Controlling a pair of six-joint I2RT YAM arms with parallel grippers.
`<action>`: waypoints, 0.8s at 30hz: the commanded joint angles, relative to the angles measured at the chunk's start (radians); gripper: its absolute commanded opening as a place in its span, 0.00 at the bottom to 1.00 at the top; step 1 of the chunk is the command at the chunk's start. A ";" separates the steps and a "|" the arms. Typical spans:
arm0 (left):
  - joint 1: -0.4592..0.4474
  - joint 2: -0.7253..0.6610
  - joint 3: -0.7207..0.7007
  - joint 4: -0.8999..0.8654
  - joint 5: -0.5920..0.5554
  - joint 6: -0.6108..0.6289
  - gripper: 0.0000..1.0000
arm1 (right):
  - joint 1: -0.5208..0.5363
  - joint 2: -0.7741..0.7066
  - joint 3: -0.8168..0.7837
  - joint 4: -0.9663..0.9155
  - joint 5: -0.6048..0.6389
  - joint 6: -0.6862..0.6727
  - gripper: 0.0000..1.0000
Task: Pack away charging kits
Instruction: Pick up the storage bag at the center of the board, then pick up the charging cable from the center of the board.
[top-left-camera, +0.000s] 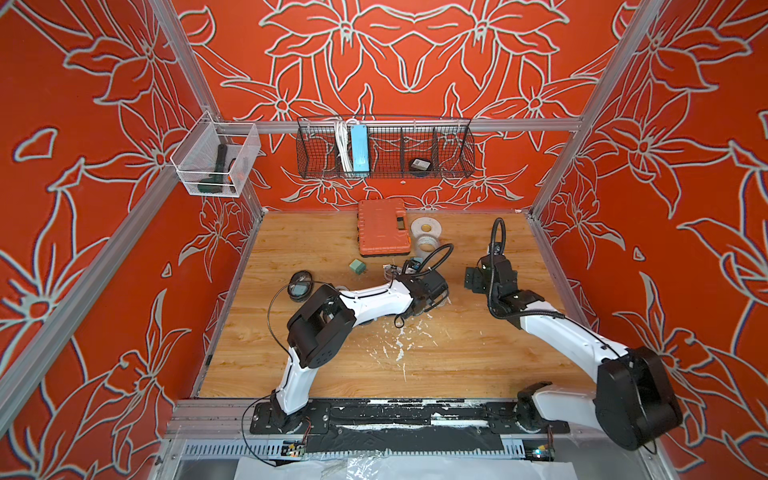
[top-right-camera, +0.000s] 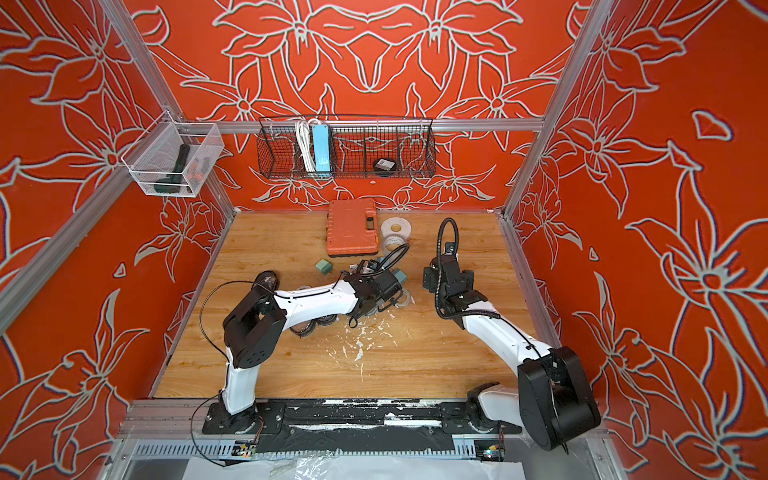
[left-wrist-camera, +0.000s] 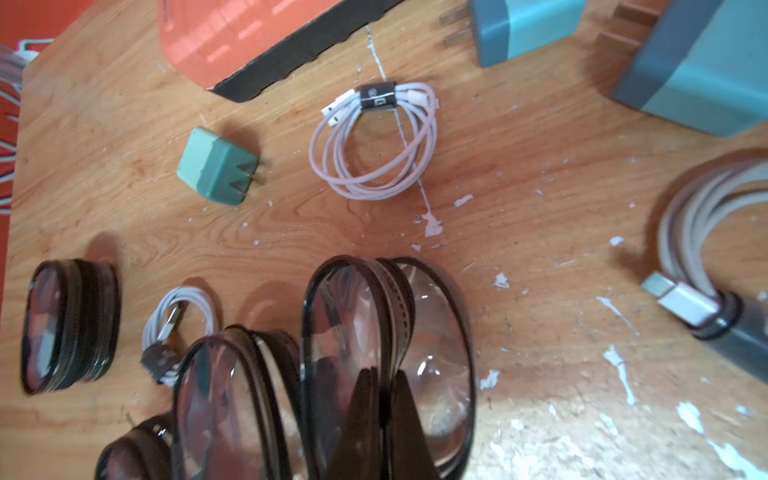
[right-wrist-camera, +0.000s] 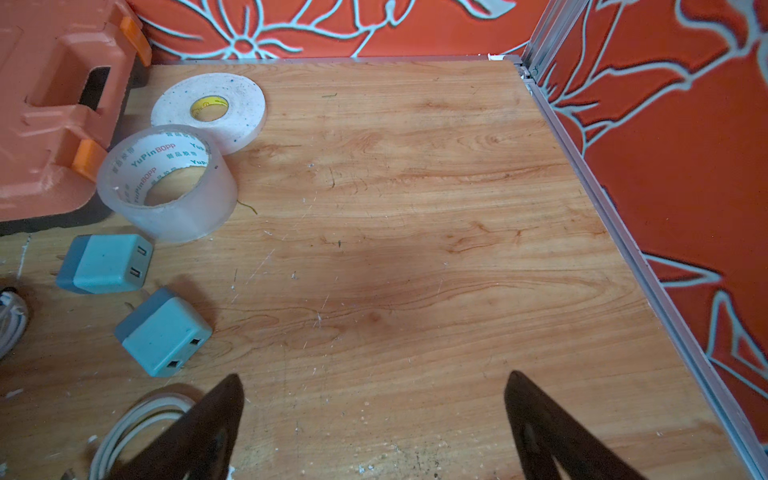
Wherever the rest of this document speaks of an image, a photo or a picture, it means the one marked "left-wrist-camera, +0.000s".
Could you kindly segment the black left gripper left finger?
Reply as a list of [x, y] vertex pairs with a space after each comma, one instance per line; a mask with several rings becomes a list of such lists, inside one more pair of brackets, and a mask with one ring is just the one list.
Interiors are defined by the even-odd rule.
[[376, 368], [361, 370], [337, 446], [326, 471], [327, 479], [379, 479], [381, 474], [379, 375]]

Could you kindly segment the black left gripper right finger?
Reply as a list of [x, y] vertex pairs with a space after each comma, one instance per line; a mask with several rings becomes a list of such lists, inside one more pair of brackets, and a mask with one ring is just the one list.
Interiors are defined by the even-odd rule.
[[388, 479], [439, 479], [407, 375], [394, 377], [387, 427]]

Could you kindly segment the black round zip pouch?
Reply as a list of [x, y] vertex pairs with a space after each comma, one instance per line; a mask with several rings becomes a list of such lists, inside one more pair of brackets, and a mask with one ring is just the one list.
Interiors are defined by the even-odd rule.
[[102, 378], [116, 351], [121, 289], [113, 265], [48, 260], [28, 286], [20, 380], [28, 396]]

